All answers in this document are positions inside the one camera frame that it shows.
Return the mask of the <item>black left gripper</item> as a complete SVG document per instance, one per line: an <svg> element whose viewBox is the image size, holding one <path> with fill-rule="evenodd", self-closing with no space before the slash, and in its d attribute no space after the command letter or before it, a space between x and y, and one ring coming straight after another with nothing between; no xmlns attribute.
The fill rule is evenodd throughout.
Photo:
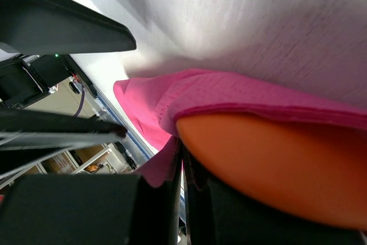
<svg viewBox="0 0 367 245"><path fill-rule="evenodd" d="M1 61L1 179L65 150L126 137L127 129L114 122L6 108L28 107L66 79L96 98L67 54L135 50L126 26L73 0L1 0L1 49L26 54Z"/></svg>

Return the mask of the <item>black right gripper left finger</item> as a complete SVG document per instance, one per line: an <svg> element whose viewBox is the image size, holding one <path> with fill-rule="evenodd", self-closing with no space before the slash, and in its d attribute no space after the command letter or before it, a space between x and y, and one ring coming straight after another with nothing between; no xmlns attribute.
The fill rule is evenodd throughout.
<svg viewBox="0 0 367 245"><path fill-rule="evenodd" d="M181 143L127 174L27 175L1 204L2 244L176 244Z"/></svg>

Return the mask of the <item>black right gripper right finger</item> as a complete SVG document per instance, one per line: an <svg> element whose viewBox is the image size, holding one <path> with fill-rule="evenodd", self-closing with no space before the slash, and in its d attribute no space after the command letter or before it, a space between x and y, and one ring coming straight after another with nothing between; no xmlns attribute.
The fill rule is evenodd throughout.
<svg viewBox="0 0 367 245"><path fill-rule="evenodd" d="M182 147L188 244L366 244L357 230L313 223L242 195Z"/></svg>

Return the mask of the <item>orange plastic spoon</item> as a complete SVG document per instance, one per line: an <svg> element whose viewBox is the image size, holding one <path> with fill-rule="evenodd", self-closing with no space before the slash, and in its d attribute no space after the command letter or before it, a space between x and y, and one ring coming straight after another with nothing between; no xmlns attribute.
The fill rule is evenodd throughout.
<svg viewBox="0 0 367 245"><path fill-rule="evenodd" d="M307 220L366 229L366 138L328 125L249 114L187 116L180 139L235 190Z"/></svg>

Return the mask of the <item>pink paper napkin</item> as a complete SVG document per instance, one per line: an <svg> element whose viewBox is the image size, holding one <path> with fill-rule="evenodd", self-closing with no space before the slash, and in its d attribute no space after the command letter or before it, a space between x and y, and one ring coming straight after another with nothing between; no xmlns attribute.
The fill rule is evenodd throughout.
<svg viewBox="0 0 367 245"><path fill-rule="evenodd" d="M151 78L119 80L114 95L141 136L158 150L136 172L154 188L170 178L184 116L247 112L279 122L350 127L366 138L366 111L234 72L188 69Z"/></svg>

